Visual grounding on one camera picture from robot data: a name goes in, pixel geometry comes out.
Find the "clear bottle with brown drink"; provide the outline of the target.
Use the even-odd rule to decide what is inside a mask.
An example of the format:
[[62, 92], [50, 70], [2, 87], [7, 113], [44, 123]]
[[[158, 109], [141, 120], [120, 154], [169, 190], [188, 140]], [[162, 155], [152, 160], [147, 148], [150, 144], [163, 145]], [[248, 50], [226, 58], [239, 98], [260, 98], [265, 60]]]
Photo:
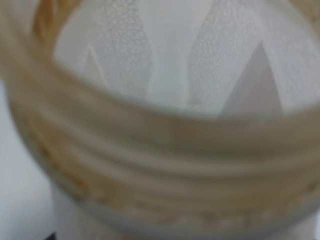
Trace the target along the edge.
[[0, 74], [59, 240], [312, 240], [317, 0], [3, 0]]

